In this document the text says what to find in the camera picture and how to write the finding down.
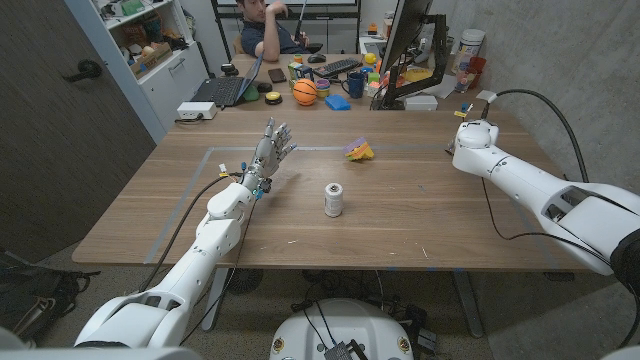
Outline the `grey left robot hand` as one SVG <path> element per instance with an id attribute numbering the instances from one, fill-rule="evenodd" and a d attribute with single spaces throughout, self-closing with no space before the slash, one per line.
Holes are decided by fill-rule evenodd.
<path id="1" fill-rule="evenodd" d="M 274 118 L 270 117 L 242 176 L 241 184 L 251 191 L 268 193 L 271 190 L 271 176 L 278 170 L 280 162 L 297 147 L 296 143 L 288 145 L 291 130 L 287 124 L 282 123 L 277 129 L 274 124 Z"/>

